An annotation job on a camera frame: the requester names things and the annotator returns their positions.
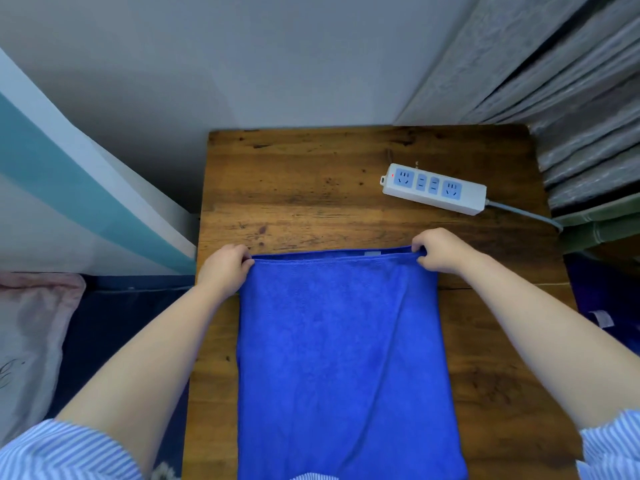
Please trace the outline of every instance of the white tag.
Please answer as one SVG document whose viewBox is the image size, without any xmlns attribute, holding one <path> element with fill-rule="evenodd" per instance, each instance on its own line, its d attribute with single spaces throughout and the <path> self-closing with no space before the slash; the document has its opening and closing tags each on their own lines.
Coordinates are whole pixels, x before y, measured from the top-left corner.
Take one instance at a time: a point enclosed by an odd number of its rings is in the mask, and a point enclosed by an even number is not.
<svg viewBox="0 0 640 480">
<path fill-rule="evenodd" d="M 594 314 L 600 328 L 606 328 L 615 325 L 615 323 L 613 323 L 613 318 L 611 318 L 611 315 L 606 313 L 606 311 L 604 310 L 596 310 L 589 313 Z"/>
</svg>

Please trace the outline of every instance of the hand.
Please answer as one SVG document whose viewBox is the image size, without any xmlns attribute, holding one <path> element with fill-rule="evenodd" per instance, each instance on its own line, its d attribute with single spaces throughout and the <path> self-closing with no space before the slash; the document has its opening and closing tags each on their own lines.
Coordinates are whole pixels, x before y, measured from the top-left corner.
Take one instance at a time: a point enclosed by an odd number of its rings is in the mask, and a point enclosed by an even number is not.
<svg viewBox="0 0 640 480">
<path fill-rule="evenodd" d="M 418 263 L 429 271 L 460 274 L 478 251 L 469 246 L 457 235 L 446 229 L 429 229 L 415 236 L 411 242 L 411 250 L 416 252 L 420 247 L 427 249 L 427 256 L 420 256 Z"/>
<path fill-rule="evenodd" d="M 204 261 L 198 273 L 198 286 L 219 290 L 228 298 L 240 289 L 255 261 L 242 244 L 227 244 Z"/>
</svg>

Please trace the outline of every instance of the power strip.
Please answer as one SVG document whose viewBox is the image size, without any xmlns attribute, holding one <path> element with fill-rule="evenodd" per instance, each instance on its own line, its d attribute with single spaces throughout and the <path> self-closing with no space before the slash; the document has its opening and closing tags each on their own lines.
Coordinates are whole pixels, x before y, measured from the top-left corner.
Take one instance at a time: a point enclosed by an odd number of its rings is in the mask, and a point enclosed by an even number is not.
<svg viewBox="0 0 640 480">
<path fill-rule="evenodd" d="M 441 209 L 475 216 L 484 210 L 486 185 L 467 182 L 416 168 L 391 163 L 380 177 L 382 192 Z"/>
</svg>

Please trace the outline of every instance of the teal stripe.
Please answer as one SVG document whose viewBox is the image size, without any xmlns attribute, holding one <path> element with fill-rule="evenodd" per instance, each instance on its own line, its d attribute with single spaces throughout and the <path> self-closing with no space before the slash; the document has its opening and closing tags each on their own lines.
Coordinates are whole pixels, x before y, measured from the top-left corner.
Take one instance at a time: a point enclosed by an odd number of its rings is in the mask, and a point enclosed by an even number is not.
<svg viewBox="0 0 640 480">
<path fill-rule="evenodd" d="M 0 171 L 92 233 L 180 274 L 195 274 L 194 259 L 133 215 L 2 94 Z"/>
</svg>

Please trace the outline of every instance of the forearm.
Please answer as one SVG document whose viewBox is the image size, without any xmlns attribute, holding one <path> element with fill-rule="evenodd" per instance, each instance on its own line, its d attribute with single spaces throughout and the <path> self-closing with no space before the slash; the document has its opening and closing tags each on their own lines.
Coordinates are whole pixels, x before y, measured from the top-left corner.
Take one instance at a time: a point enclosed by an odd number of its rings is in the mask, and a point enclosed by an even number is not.
<svg viewBox="0 0 640 480">
<path fill-rule="evenodd" d="M 148 474 L 222 298 L 200 285 L 189 290 L 109 359 L 56 419 L 105 432 Z"/>
<path fill-rule="evenodd" d="M 640 358 L 562 302 L 475 252 L 460 274 L 580 428 L 640 408 Z"/>
</svg>

